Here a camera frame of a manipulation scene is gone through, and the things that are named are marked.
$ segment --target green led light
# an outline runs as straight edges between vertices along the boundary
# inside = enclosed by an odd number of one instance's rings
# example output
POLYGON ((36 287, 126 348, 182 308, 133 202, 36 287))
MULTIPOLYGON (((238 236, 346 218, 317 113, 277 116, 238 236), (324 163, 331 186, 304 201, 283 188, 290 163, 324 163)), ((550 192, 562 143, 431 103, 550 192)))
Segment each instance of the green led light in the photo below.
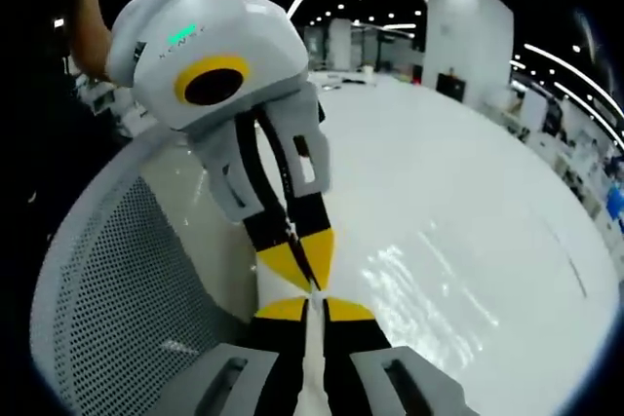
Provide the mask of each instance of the green led light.
POLYGON ((185 38, 186 36, 191 34, 193 31, 195 31, 195 23, 189 24, 188 26, 186 26, 184 29, 182 29, 178 33, 174 34, 173 36, 170 36, 169 42, 174 44, 180 39, 185 38))

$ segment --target white pillar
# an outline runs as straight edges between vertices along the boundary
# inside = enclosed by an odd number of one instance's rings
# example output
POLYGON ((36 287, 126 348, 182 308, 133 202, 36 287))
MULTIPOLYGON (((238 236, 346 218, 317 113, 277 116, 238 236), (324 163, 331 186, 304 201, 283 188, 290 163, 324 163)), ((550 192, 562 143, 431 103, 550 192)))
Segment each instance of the white pillar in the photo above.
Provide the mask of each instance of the white pillar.
POLYGON ((332 70, 351 69, 351 20, 333 19, 330 23, 330 54, 332 70))
POLYGON ((422 84, 438 74, 466 82, 464 103, 477 107, 509 83, 514 14, 500 0, 428 0, 422 84))

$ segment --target yellow ring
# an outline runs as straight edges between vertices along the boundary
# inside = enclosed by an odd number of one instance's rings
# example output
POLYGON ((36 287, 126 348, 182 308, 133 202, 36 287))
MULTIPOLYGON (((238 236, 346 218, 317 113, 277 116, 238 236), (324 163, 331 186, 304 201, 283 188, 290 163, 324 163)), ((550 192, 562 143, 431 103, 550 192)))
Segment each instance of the yellow ring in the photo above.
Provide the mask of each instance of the yellow ring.
POLYGON ((193 104, 186 100, 184 92, 186 87, 202 73, 210 72, 211 70, 230 69, 236 70, 243 75, 243 82, 250 74, 250 68, 241 57, 237 56, 214 56, 204 57, 196 62, 190 64, 184 70, 182 70, 177 79, 175 80, 175 96, 180 102, 187 104, 193 104))

